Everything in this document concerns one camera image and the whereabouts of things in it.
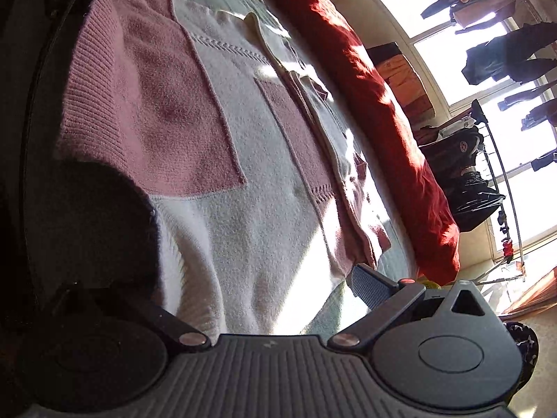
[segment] red blanket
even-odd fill
[[[275,0],[342,91],[375,149],[421,274],[445,284],[459,270],[458,227],[408,120],[360,39],[330,0]]]

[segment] window frame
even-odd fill
[[[434,26],[434,27],[432,27],[432,28],[414,36],[414,37],[410,37],[410,36],[408,36],[406,31],[402,28],[402,26],[399,24],[398,20],[392,15],[391,11],[389,11],[389,9],[385,6],[385,4],[381,0],[373,0],[373,1],[376,4],[379,4],[380,7],[383,8],[385,13],[388,14],[389,18],[391,19],[391,22],[392,22],[393,26],[395,27],[395,30],[398,32],[399,36],[401,36],[401,38],[405,41],[405,43],[406,43],[407,47],[410,49],[412,55],[414,56],[416,61],[419,63],[420,68],[426,74],[428,81],[430,82],[431,86],[434,88],[434,91],[437,95],[437,98],[441,101],[442,104],[444,104],[445,109],[448,110],[449,117],[456,116],[456,115],[460,114],[462,111],[466,110],[466,108],[470,108],[470,105],[472,104],[472,102],[475,99],[478,99],[480,104],[485,104],[485,103],[487,103],[489,101],[492,101],[494,99],[497,99],[497,97],[502,96],[503,94],[508,93],[509,91],[512,91],[514,89],[517,89],[521,86],[520,83],[516,83],[512,79],[508,78],[508,79],[502,80],[501,82],[496,83],[495,85],[491,86],[490,88],[488,88],[486,90],[478,91],[477,93],[473,94],[472,96],[469,96],[469,97],[467,97],[463,100],[460,100],[459,102],[455,102],[455,103],[449,105],[444,93],[442,92],[441,88],[437,84],[437,80],[435,79],[435,76],[431,72],[428,65],[425,63],[425,61],[422,58],[422,56],[420,55],[419,51],[416,49],[416,44],[420,41],[423,41],[425,39],[428,39],[428,38],[436,35],[437,33],[442,32],[443,30],[445,30],[447,28],[450,28],[450,27],[454,26],[455,23],[452,23],[451,21],[447,21],[447,22],[444,22],[444,23],[439,24],[437,26]],[[514,22],[514,19],[512,19],[512,18],[503,21],[502,24],[508,32],[512,31],[513,29],[518,28],[518,25],[516,25],[516,23]],[[536,86],[541,86],[541,85],[545,85],[547,83],[547,80],[545,79],[545,76],[544,76],[541,79],[536,80],[534,83],[535,83]],[[553,97],[554,96],[553,96],[553,93],[551,92],[551,90],[548,90],[544,94],[541,95],[541,100],[542,100],[542,102],[547,102],[548,100],[553,99]],[[555,142],[557,144],[557,130],[554,127],[551,127],[551,129],[552,129],[553,136],[555,138]],[[532,168],[531,163],[525,163],[525,164],[519,165],[516,168],[513,168],[512,170],[506,171],[506,173],[507,173],[508,178],[510,179],[512,177],[518,176],[520,173],[522,173],[524,171],[527,171],[531,168]],[[495,178],[492,178],[488,185],[490,187],[493,187],[494,182],[497,182],[497,184],[500,184],[500,183],[504,183],[504,181],[505,181],[505,179],[504,179],[503,174],[500,174],[499,176],[496,176]],[[491,218],[488,218],[486,220],[486,223],[487,223],[487,229],[488,229],[488,234],[489,234],[489,245],[490,245],[490,249],[491,249],[491,257],[492,257],[493,260],[502,259],[503,258],[503,252],[502,252],[502,250],[499,250],[499,251],[497,250],[497,245],[496,245],[496,241],[495,241],[495,232],[494,232],[494,227],[492,226],[492,223],[491,223]],[[552,240],[555,240],[556,238],[557,238],[557,224],[550,229],[547,229],[545,231],[540,232],[539,234],[537,234],[534,237],[531,237],[527,240],[523,240],[523,247],[525,249],[525,253],[531,251],[532,249],[535,249],[535,248],[539,247],[541,243],[545,244],[545,243],[548,243]]]

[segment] sweater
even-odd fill
[[[297,333],[389,247],[331,100],[255,14],[93,0],[55,155],[108,165],[147,196],[167,311],[213,342]]]

